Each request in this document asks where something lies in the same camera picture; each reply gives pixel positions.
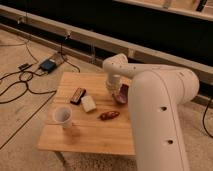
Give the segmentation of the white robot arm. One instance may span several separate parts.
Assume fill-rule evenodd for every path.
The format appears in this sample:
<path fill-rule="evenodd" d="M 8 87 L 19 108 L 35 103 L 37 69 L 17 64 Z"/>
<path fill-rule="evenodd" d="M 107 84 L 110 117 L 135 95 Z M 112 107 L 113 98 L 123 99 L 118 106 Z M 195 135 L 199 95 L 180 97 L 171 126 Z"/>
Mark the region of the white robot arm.
<path fill-rule="evenodd" d="M 124 54 L 103 61 L 106 86 L 131 80 L 128 110 L 138 171 L 190 171 L 177 106 L 192 100 L 199 79 L 190 69 L 130 63 Z"/>

